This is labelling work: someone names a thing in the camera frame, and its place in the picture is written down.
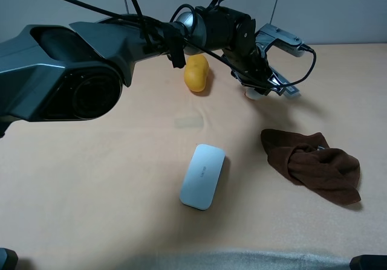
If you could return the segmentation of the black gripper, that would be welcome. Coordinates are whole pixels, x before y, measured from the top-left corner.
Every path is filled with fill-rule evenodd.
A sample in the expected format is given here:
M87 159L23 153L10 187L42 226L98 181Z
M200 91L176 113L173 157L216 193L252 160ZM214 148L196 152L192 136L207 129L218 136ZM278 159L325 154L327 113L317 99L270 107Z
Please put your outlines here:
M244 87L250 88L260 95L269 95L275 92L283 95L287 80L281 74L272 74L266 58L261 56L260 50L255 43L248 52L242 49L222 49L223 57L236 69L232 69L232 75Z

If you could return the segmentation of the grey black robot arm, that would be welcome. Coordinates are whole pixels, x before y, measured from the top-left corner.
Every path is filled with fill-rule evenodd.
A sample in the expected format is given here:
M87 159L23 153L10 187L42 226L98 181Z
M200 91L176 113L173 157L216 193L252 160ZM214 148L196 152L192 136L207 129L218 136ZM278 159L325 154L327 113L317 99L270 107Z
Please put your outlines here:
M243 86L281 91L255 27L248 14L219 6L189 7L170 22L127 14L69 27L28 25L1 44L1 132L19 120L99 118L131 85L135 65L162 55L183 68L187 55L221 50Z

